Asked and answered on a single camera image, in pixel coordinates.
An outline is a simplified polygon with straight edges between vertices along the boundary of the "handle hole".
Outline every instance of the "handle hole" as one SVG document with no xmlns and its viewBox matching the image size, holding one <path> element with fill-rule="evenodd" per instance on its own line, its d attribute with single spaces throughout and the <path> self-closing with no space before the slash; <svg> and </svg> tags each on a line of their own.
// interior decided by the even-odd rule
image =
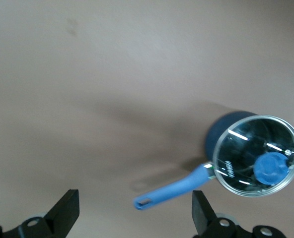
<svg viewBox="0 0 294 238">
<path fill-rule="evenodd" d="M 151 203 L 151 202 L 152 202 L 152 200 L 151 200 L 150 198 L 145 198 L 145 199 L 139 201 L 139 202 L 138 202 L 138 205 L 140 205 L 140 206 L 145 206 L 145 205 L 147 205 L 147 204 L 149 204 L 149 203 Z"/>
</svg>

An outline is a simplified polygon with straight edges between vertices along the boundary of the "metal bolt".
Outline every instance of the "metal bolt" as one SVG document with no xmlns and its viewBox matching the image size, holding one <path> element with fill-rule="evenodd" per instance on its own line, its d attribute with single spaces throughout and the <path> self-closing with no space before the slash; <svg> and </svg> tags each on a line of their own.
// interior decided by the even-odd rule
<svg viewBox="0 0 294 238">
<path fill-rule="evenodd" d="M 230 222 L 228 222 L 226 219 L 221 219 L 220 220 L 220 225 L 223 226 L 223 227 L 229 227 Z"/>
<path fill-rule="evenodd" d="M 268 237 L 271 237 L 273 235 L 271 230 L 266 227 L 261 228 L 261 233 L 265 236 L 268 236 Z"/>
<path fill-rule="evenodd" d="M 36 225 L 38 222 L 39 222 L 39 219 L 36 218 L 36 219 L 30 221 L 30 222 L 27 224 L 27 226 L 32 227 L 32 226 Z"/>
</svg>

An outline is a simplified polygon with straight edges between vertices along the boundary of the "blue lid knob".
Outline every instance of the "blue lid knob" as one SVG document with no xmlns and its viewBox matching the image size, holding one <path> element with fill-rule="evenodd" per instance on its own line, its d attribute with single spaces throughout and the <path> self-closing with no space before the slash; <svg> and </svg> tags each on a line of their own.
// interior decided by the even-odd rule
<svg viewBox="0 0 294 238">
<path fill-rule="evenodd" d="M 288 158 L 278 152 L 265 153 L 259 156 L 254 164 L 256 179 L 267 185 L 278 184 L 289 172 L 286 165 Z"/>
</svg>

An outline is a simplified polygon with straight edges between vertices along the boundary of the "glass lid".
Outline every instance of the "glass lid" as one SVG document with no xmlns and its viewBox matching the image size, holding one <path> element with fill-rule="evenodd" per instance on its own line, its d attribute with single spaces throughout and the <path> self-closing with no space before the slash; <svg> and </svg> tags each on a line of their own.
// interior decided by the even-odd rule
<svg viewBox="0 0 294 238">
<path fill-rule="evenodd" d="M 242 196 L 269 195 L 294 177 L 294 128 L 273 116 L 251 116 L 219 138 L 213 164 L 218 180 Z"/>
</svg>

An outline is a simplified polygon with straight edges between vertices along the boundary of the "stain on surface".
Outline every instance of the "stain on surface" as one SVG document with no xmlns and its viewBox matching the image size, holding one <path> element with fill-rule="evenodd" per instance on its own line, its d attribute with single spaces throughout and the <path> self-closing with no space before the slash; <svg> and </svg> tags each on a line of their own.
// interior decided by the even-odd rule
<svg viewBox="0 0 294 238">
<path fill-rule="evenodd" d="M 74 18 L 68 18 L 67 19 L 67 32 L 71 35 L 71 36 L 75 36 L 77 37 L 77 29 L 78 29 L 78 22 L 76 19 Z"/>
</svg>

